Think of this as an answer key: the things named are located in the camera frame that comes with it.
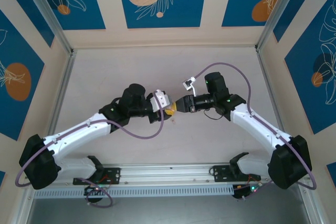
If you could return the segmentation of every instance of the cable clip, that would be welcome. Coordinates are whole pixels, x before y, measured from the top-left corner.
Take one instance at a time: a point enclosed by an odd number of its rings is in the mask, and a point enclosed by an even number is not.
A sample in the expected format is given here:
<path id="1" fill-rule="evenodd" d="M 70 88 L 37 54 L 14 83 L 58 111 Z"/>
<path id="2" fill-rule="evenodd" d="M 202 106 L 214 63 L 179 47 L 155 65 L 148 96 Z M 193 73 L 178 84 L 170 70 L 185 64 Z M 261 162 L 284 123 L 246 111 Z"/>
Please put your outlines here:
<path id="1" fill-rule="evenodd" d="M 54 143 L 54 144 L 56 144 L 57 143 L 57 138 L 55 137 L 55 136 L 52 136 L 52 137 L 50 137 L 51 139 L 51 141 Z"/>
<path id="2" fill-rule="evenodd" d="M 193 93 L 194 93 L 194 96 L 197 96 L 196 94 L 196 89 L 195 87 L 193 86 L 193 83 L 196 81 L 196 78 L 191 76 L 188 80 L 184 81 L 182 84 L 183 86 L 185 87 L 186 90 L 190 90 L 192 89 L 193 90 Z"/>
<path id="3" fill-rule="evenodd" d="M 88 125 L 88 127 L 90 127 L 91 119 L 87 120 L 87 121 L 86 121 L 86 124 Z"/>

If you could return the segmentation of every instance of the yellow object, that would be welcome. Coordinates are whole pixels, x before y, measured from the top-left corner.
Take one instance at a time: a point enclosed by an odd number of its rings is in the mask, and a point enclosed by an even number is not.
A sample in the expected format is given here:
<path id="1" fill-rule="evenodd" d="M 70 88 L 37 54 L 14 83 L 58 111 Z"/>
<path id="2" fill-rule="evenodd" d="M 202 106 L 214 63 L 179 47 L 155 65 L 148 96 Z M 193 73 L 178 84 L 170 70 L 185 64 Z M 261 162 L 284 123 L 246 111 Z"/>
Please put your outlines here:
<path id="1" fill-rule="evenodd" d="M 164 110 L 164 112 L 166 112 L 167 115 L 173 115 L 175 114 L 176 111 L 176 103 L 174 102 L 173 105 L 170 106 L 169 109 Z"/>

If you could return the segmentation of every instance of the robotic arm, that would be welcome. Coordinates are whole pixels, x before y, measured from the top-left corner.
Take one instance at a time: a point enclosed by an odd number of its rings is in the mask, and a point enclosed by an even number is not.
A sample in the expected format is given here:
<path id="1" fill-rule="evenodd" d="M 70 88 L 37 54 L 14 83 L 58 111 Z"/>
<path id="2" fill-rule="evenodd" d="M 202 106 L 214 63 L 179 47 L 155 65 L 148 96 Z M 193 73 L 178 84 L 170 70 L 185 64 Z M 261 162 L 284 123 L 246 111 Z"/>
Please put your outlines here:
<path id="1" fill-rule="evenodd" d="M 25 174 L 32 186 L 35 189 L 42 189 L 56 180 L 77 177 L 85 178 L 93 183 L 98 182 L 104 175 L 104 168 L 96 157 L 88 156 L 83 159 L 65 157 L 78 147 L 98 137 L 111 134 L 120 126 L 127 125 L 131 117 L 148 116 L 150 123 L 161 121 L 159 110 L 172 104 L 170 98 L 160 90 L 156 91 L 156 97 L 150 94 L 145 99 L 144 94 L 143 86 L 131 84 L 124 90 L 122 97 L 105 105 L 86 121 L 52 136 L 40 138 L 34 135 L 30 137 L 19 160 L 21 167 L 39 150 L 45 148 L 25 168 Z M 164 120 L 169 117 L 170 115 L 163 112 Z"/>
<path id="2" fill-rule="evenodd" d="M 255 113 L 249 102 L 236 94 L 230 94 L 223 76 L 219 72 L 207 74 L 205 82 L 208 94 L 196 95 L 192 77 L 183 84 L 193 95 L 186 95 L 176 101 L 180 112 L 197 112 L 215 108 L 219 115 L 238 124 L 255 137 L 267 150 L 269 156 L 262 158 L 249 153 L 241 153 L 230 161 L 230 171 L 235 177 L 241 174 L 269 176 L 276 185 L 286 189 L 311 171 L 311 162 L 306 140 L 301 136 L 292 137 L 272 126 Z M 157 90 L 155 97 L 150 94 L 145 99 L 145 88 L 132 84 L 124 90 L 122 97 L 105 105 L 86 121 L 55 135 L 29 138 L 19 160 L 20 166 L 35 189 L 42 189 L 54 181 L 70 178 L 84 178 L 97 183 L 104 175 L 104 167 L 94 157 L 68 159 L 66 156 L 78 147 L 121 128 L 131 117 L 148 116 L 150 123 L 166 120 L 166 112 L 160 116 L 159 109 L 172 105 L 164 91 Z"/>
<path id="3" fill-rule="evenodd" d="M 255 113 L 243 98 L 237 94 L 230 94 L 219 72 L 205 76 L 208 94 L 195 95 L 195 80 L 191 77 L 183 83 L 186 89 L 192 89 L 194 94 L 176 101 L 178 111 L 193 113 L 215 108 L 219 115 L 250 133 L 269 153 L 269 156 L 264 158 L 248 153 L 234 157 L 230 161 L 230 170 L 234 175 L 269 176 L 277 186 L 287 189 L 307 174 L 307 168 L 312 169 L 306 140 L 300 135 L 292 137 L 277 129 Z"/>

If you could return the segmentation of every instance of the gray floor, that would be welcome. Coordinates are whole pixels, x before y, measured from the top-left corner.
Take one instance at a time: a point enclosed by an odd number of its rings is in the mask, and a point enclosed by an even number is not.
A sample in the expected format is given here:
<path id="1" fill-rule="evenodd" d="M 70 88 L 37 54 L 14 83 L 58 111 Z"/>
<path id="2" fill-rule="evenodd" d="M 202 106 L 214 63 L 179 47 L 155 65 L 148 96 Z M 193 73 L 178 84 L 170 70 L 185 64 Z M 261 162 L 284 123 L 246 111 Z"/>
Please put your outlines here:
<path id="1" fill-rule="evenodd" d="M 112 208 L 97 209 L 84 199 L 39 199 L 28 223 L 301 224 L 309 220 L 296 186 L 282 190 L 270 185 L 245 202 L 232 196 L 118 198 Z"/>
<path id="2" fill-rule="evenodd" d="M 214 62 L 231 63 L 241 69 L 252 88 L 251 107 L 268 122 L 276 118 L 262 76 L 254 47 L 184 46 L 83 49 L 76 56 L 69 85 L 62 104 L 56 132 L 72 127 L 120 97 L 131 83 L 146 88 L 146 95 L 161 89 L 173 101 L 191 94 L 182 82 Z M 244 79 L 233 69 L 214 66 L 206 73 L 223 74 L 230 92 L 247 98 Z M 198 94 L 207 93 L 204 75 L 196 82 Z M 208 112 L 216 118 L 214 110 Z M 159 123 L 148 118 L 132 118 L 126 129 L 140 136 L 150 136 Z M 123 131 L 100 137 L 69 154 L 80 158 L 96 156 L 102 164 L 204 164 L 222 163 L 242 152 L 260 152 L 265 148 L 240 126 L 214 121 L 203 112 L 175 113 L 164 121 L 155 139 L 139 141 Z"/>

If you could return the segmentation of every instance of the metal frame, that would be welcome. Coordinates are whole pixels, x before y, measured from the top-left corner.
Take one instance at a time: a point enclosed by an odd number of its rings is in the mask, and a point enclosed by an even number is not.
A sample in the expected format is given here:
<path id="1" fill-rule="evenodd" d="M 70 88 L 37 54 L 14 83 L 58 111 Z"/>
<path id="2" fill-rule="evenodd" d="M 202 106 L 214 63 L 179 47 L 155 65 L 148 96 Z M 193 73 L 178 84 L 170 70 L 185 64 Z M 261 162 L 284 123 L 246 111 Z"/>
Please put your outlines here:
<path id="1" fill-rule="evenodd" d="M 33 0 L 43 18 L 46 20 L 51 31 L 55 34 L 55 37 L 60 41 L 63 49 L 70 55 L 72 53 L 72 47 L 67 37 L 65 36 L 63 29 L 58 22 L 53 10 L 48 4 L 47 0 Z"/>
<path id="2" fill-rule="evenodd" d="M 264 46 L 265 42 L 267 41 L 268 37 L 272 34 L 273 29 L 275 28 L 275 25 L 279 21 L 279 18 L 281 17 L 289 1 L 290 0 L 278 0 L 277 1 L 258 39 L 258 42 L 256 45 L 257 52 L 261 50 L 261 48 Z"/>
<path id="3" fill-rule="evenodd" d="M 208 186 L 113 186 L 106 189 L 112 198 L 143 198 L 143 197 L 178 197 L 178 196 L 218 196 L 233 195 L 232 185 L 208 185 Z M 35 193 L 35 199 L 83 199 L 83 188 L 50 188 L 39 190 Z M 90 198 L 107 198 L 107 195 L 99 191 Z"/>
<path id="4" fill-rule="evenodd" d="M 67 62 L 66 70 L 64 76 L 62 78 L 61 86 L 57 95 L 56 105 L 53 111 L 53 116 L 50 121 L 50 126 L 48 130 L 48 135 L 53 134 L 57 125 L 57 121 L 59 118 L 60 109 L 66 94 L 67 86 L 70 80 L 72 68 L 74 66 L 76 52 L 73 52 L 71 45 L 66 38 L 58 20 L 56 19 L 55 14 L 52 12 L 50 6 L 48 5 L 46 0 L 33 0 L 43 17 L 47 21 L 48 25 L 51 27 L 55 36 L 59 39 L 65 51 L 67 51 L 70 55 L 69 60 Z M 262 70 L 262 74 L 265 79 L 265 83 L 271 98 L 272 107 L 276 114 L 276 118 L 278 121 L 279 128 L 281 130 L 284 129 L 283 123 L 281 120 L 281 115 L 276 105 L 276 99 L 274 97 L 274 92 L 269 83 L 268 73 L 264 67 L 264 62 L 262 56 L 260 55 L 260 50 L 267 41 L 267 38 L 272 33 L 277 21 L 279 20 L 282 12 L 287 6 L 289 0 L 279 0 L 271 13 L 268 21 L 265 24 L 265 28 L 262 32 L 261 37 L 258 40 L 256 45 L 256 51 L 258 60 L 260 63 L 260 67 Z M 152 190 L 154 188 L 158 189 L 181 189 L 181 188 L 195 188 L 198 189 L 209 189 L 210 194 L 205 191 L 202 192 L 203 195 L 221 195 L 224 192 L 216 191 L 218 186 L 229 188 L 228 192 L 231 194 L 231 189 L 233 184 L 241 184 L 237 183 L 215 183 L 214 177 L 209 174 L 209 168 L 213 165 L 218 164 L 178 164 L 178 165 L 113 165 L 116 167 L 122 168 L 122 176 L 120 177 L 120 185 L 116 186 L 116 190 L 124 190 L 124 191 L 136 191 L 137 188 Z M 308 179 L 303 179 L 305 183 L 309 183 Z M 262 179 L 263 183 L 267 182 L 266 178 Z M 22 190 L 21 196 L 18 197 L 17 205 L 18 211 L 12 216 L 12 220 L 10 223 L 26 223 L 28 220 L 29 212 L 31 209 L 31 205 L 33 203 L 33 198 L 35 195 L 37 197 L 42 197 L 43 191 L 53 191 L 53 192 L 65 192 L 65 191 L 73 191 L 78 190 L 78 186 L 71 185 L 72 182 L 63 183 L 63 184 L 53 184 L 48 187 L 48 189 L 40 190 L 38 193 L 35 192 L 32 187 Z M 299 187 L 302 195 L 302 199 L 306 206 L 306 210 L 309 216 L 311 223 L 329 223 L 325 213 L 323 212 L 323 208 L 321 207 L 321 203 L 318 200 L 318 196 L 316 192 L 305 190 L 303 187 Z M 52 194 L 44 194 L 44 197 L 53 197 L 50 196 Z M 153 193 L 151 191 L 151 196 L 157 196 L 157 193 Z"/>

